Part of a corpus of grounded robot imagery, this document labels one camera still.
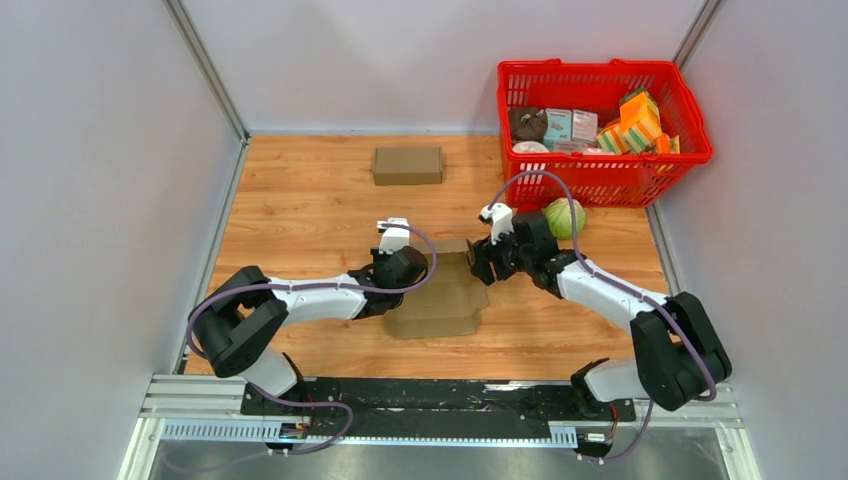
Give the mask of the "brown cardboard paper box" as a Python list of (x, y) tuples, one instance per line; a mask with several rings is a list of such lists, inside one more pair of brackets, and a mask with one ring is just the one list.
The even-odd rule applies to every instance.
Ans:
[(441, 184), (442, 149), (436, 146), (376, 148), (373, 181), (377, 186)]

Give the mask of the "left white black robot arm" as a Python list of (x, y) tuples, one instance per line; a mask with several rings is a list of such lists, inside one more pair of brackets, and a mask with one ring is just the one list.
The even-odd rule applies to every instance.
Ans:
[(270, 342), (286, 325), (324, 319), (381, 316), (429, 272), (425, 255), (411, 246), (330, 279), (272, 279), (257, 266), (239, 270), (190, 314), (192, 349), (220, 378), (240, 376), (267, 393), (279, 413), (304, 405), (306, 390), (288, 356)]

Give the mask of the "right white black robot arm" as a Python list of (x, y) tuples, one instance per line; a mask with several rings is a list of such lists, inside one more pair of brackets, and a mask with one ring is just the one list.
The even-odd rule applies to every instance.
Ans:
[(490, 234), (471, 246), (470, 270), (485, 285), (516, 273), (553, 296), (589, 308), (630, 333), (632, 359), (602, 358), (570, 378), (570, 404), (598, 417), (611, 402), (647, 399), (667, 411), (714, 397), (732, 363), (702, 302), (640, 288), (601, 269), (573, 249), (560, 248), (539, 211), (514, 214), (497, 203), (482, 208)]

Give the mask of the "cardboard sheet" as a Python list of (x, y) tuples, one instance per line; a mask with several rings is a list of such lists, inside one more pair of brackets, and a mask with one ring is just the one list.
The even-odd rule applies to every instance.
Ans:
[(432, 278), (384, 316), (385, 329), (396, 339), (472, 334), (489, 306), (487, 287), (470, 270), (468, 240), (436, 240), (434, 246), (437, 268)]

